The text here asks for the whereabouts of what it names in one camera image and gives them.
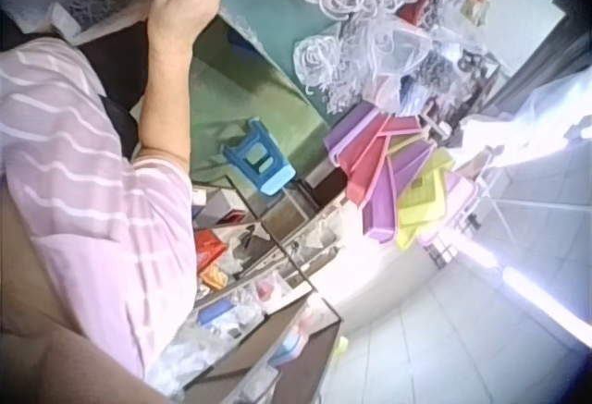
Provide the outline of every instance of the green table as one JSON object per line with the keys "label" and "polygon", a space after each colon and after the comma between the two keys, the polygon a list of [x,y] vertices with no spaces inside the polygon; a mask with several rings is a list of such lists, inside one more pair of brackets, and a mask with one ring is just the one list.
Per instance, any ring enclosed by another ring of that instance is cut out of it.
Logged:
{"label": "green table", "polygon": [[334,20],[304,0],[223,0],[222,6],[225,21],[288,78],[328,125],[343,117],[345,113],[327,113],[319,92],[305,94],[292,60],[296,42],[322,32]]}

